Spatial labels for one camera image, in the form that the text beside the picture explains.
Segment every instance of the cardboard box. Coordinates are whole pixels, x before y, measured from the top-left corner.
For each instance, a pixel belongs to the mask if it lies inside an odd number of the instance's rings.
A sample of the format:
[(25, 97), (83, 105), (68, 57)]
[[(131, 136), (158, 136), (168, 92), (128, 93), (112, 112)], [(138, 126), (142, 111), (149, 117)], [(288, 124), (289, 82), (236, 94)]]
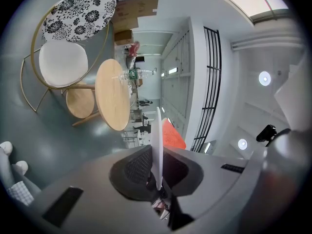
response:
[(130, 18), (113, 23), (114, 33), (138, 28), (137, 18)]
[(122, 0), (117, 3), (112, 22), (157, 14), (158, 0)]
[(115, 34), (115, 43), (117, 45), (125, 45), (133, 43), (132, 30), (126, 30)]

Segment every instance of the floor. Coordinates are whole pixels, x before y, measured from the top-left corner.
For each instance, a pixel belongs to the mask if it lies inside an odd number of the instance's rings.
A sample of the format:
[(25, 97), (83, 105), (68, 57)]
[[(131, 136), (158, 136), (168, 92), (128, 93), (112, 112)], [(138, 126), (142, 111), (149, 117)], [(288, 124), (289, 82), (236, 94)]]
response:
[[(89, 66), (103, 44), (105, 29), (85, 44)], [(113, 56), (112, 28), (95, 69), (85, 82), (93, 83), (97, 68)], [(10, 141), (14, 149), (12, 163), (25, 160), (29, 165), (26, 176), (44, 188), (79, 164), (118, 152), (126, 148), (120, 132), (111, 130), (99, 117), (72, 127), (77, 118), (66, 107), (60, 91), (48, 92), (37, 113), (31, 110), (20, 89), (22, 57), (0, 56), (0, 143)], [(36, 79), (29, 59), (26, 61), (24, 88), (29, 100), (36, 105), (45, 87)]]

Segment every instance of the round wooden table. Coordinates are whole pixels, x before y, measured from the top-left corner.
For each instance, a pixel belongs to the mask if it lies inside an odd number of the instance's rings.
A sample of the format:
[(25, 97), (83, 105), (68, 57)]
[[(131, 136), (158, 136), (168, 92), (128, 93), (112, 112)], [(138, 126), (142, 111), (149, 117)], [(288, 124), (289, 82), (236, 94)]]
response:
[(66, 104), (69, 111), (77, 118), (88, 117), (94, 109), (94, 96), (91, 89), (68, 89)]
[(95, 84), (98, 111), (107, 125), (117, 131), (127, 126), (130, 116), (128, 81), (119, 80), (121, 73), (116, 60), (106, 60), (97, 71)]

